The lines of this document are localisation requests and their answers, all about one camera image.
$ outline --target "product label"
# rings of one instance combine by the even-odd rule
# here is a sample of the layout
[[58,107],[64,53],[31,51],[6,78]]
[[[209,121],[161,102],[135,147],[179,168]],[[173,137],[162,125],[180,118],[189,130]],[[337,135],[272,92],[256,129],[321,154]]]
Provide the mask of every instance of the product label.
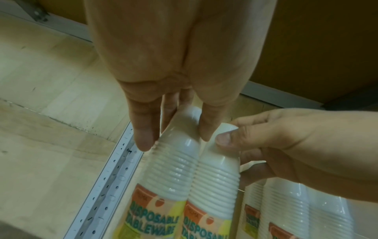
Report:
[[274,223],[269,223],[269,239],[300,239],[290,232],[278,227]]
[[229,239],[231,220],[213,217],[187,201],[181,239]]
[[117,239],[173,238],[185,201],[159,197],[138,184],[127,206],[126,219],[116,230]]
[[244,212],[245,218],[243,218],[242,229],[253,239],[257,239],[260,225],[260,211],[246,204]]

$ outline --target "stack of plastic cups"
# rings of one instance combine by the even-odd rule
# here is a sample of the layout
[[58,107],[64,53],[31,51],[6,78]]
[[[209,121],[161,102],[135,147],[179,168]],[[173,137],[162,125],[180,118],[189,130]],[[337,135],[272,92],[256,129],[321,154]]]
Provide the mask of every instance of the stack of plastic cups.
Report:
[[266,180],[264,179],[245,187],[236,239],[257,239],[265,182]]
[[229,238],[239,188],[239,153],[219,149],[215,137],[235,129],[222,123],[200,157],[184,210],[183,238]]
[[309,201],[306,186],[281,178],[264,186],[258,239],[309,238]]
[[308,188],[311,239],[353,239],[353,219],[345,198]]
[[200,115],[197,107],[179,107],[148,155],[117,238],[174,237],[198,165]]

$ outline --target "hand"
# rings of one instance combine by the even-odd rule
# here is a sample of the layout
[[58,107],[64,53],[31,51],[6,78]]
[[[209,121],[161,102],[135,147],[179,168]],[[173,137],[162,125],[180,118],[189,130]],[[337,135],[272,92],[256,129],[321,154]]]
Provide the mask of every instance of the hand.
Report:
[[257,64],[275,0],[86,0],[85,6],[96,49],[126,94],[135,142],[147,151],[195,92],[204,102],[199,132],[210,139]]
[[231,122],[217,144],[241,151],[241,184],[279,177],[345,198],[378,202],[378,113],[277,109]]

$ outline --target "orange label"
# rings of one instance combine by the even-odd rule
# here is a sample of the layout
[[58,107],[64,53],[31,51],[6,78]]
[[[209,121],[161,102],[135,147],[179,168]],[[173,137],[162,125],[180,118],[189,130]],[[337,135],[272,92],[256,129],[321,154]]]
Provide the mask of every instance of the orange label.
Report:
[[127,206],[124,224],[116,230],[116,238],[171,238],[184,206],[185,201],[161,198],[138,184]]
[[187,201],[181,239],[229,239],[231,220],[211,216]]
[[285,231],[284,229],[271,222],[269,223],[269,234],[269,239],[299,239],[299,237],[296,237],[295,235],[291,234],[288,231]]
[[258,229],[260,225],[260,211],[249,205],[244,206],[245,218],[243,218],[242,229],[256,239],[258,237]]

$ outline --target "perforated metal strip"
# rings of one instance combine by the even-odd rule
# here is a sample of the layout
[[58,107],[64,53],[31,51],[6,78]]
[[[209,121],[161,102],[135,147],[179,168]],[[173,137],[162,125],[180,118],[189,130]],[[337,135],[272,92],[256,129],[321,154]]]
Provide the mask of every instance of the perforated metal strip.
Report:
[[64,239],[102,238],[142,155],[129,123]]

